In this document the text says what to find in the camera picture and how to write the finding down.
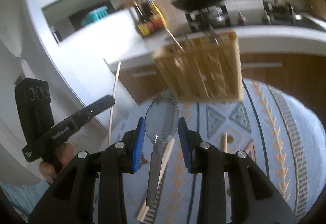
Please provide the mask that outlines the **person's left hand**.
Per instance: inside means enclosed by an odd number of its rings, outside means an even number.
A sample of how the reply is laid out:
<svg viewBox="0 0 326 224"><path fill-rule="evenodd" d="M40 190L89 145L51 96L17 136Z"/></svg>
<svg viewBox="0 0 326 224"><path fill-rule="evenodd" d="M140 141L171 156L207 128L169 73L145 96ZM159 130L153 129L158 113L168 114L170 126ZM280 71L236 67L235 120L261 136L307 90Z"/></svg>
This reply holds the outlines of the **person's left hand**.
<svg viewBox="0 0 326 224"><path fill-rule="evenodd" d="M74 157L74 148L70 143L64 143L58 147L54 152L55 164L42 161L39 164L39 171L44 179L52 184L58 176L59 172L56 171L56 165L60 164L61 171L72 161Z"/></svg>

